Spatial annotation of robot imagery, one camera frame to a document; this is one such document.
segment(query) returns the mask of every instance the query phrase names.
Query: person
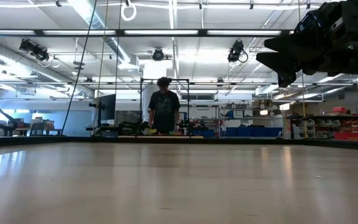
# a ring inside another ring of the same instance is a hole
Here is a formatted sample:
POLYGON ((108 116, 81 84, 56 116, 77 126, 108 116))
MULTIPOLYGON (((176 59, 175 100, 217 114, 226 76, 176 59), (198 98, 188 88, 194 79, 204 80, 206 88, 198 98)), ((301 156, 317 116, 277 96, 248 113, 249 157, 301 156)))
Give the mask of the person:
POLYGON ((171 78, 159 78, 157 85, 160 90, 152 94, 149 103, 149 127, 162 134, 176 129, 180 115, 178 95, 168 89, 171 81, 171 78))

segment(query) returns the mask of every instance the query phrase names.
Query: graphic t-shirt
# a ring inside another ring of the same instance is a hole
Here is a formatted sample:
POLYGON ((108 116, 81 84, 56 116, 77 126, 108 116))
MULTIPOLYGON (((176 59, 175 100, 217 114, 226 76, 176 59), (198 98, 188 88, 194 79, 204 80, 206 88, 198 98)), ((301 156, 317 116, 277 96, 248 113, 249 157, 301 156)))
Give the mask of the graphic t-shirt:
POLYGON ((153 129, 169 132, 175 129, 175 111, 180 103, 176 93, 169 91, 163 95, 160 91, 153 93, 149 108, 155 110, 153 129))

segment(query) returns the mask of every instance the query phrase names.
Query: wooden floor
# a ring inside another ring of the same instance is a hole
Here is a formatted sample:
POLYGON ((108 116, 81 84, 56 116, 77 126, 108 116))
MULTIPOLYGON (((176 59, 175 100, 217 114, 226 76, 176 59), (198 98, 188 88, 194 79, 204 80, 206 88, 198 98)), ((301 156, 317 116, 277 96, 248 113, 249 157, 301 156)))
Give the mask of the wooden floor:
POLYGON ((0 149, 0 224, 358 223, 358 151, 63 143, 0 149))

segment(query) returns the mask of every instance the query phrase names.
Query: computer monitor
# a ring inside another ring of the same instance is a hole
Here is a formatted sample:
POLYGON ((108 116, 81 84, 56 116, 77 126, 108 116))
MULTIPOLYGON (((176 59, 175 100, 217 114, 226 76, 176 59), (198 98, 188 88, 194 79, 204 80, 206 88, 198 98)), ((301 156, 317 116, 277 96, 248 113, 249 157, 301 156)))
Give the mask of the computer monitor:
POLYGON ((95 101, 101 102, 103 109, 101 111, 101 120, 112 120, 115 119, 116 115, 116 95, 101 96, 96 98, 95 101))

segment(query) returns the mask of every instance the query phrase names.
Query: chair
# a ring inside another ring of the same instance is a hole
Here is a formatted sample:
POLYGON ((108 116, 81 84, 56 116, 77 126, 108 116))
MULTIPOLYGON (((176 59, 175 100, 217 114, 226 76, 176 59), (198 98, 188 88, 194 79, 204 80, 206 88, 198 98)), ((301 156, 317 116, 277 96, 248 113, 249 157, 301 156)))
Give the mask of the chair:
POLYGON ((45 131, 45 123, 34 123, 31 126, 30 136, 43 136, 45 131))

